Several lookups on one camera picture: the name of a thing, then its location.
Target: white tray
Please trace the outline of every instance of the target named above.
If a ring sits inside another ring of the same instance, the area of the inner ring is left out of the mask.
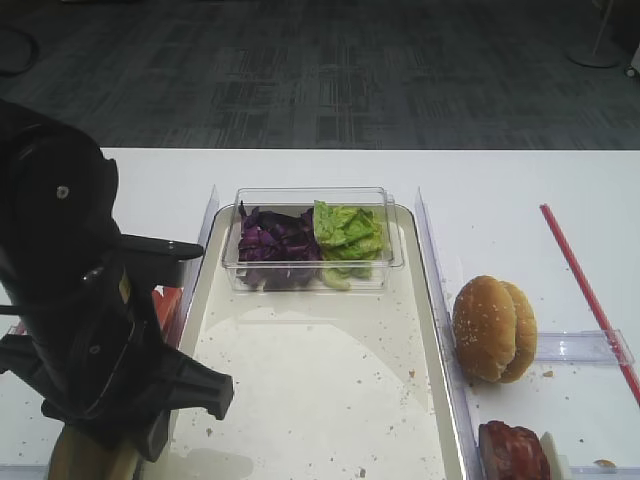
[[[233,291],[230,214],[217,214],[181,350],[231,374],[236,395],[222,422],[175,412],[142,478],[443,478],[454,440],[436,425],[429,374],[443,385],[442,371],[411,213],[397,207],[405,265],[375,293]]]

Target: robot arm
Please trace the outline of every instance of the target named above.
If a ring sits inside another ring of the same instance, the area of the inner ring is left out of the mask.
[[[44,415],[155,460],[168,412],[223,419],[231,377],[166,345],[151,291],[176,286],[198,245],[120,233],[117,167],[84,133],[0,101],[0,282],[27,336],[0,340],[0,372],[44,398]]]

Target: clear plastic container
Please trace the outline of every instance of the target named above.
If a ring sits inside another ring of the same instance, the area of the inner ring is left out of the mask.
[[[374,212],[382,224],[383,249],[374,260],[348,261],[239,261],[238,243],[241,239],[242,218],[240,205],[247,213],[260,207],[260,211],[273,211],[298,217],[316,200],[330,206],[344,205],[363,207]],[[402,265],[402,252],[399,242],[393,198],[382,188],[344,187],[344,188],[269,188],[240,189],[237,192],[231,224],[226,234],[222,252],[222,266],[235,290],[323,290],[336,289],[324,282],[331,269],[351,271],[346,278],[343,290],[371,290],[385,287],[389,268]],[[256,286],[255,278],[260,278]]]

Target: black cable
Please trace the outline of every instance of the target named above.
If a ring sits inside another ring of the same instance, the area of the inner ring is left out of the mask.
[[[19,37],[24,38],[29,44],[29,58],[27,59],[27,62],[22,67],[15,70],[0,68],[0,77],[17,77],[18,75],[22,75],[23,73],[31,70],[40,56],[40,46],[38,45],[36,38],[24,30],[11,27],[9,25],[0,25],[0,30],[15,33]]]

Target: food debris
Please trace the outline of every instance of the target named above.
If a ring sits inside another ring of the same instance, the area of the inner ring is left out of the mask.
[[[596,460],[593,463],[603,468],[616,468],[615,463],[613,463],[611,460],[605,460],[604,458],[601,458],[600,460]]]

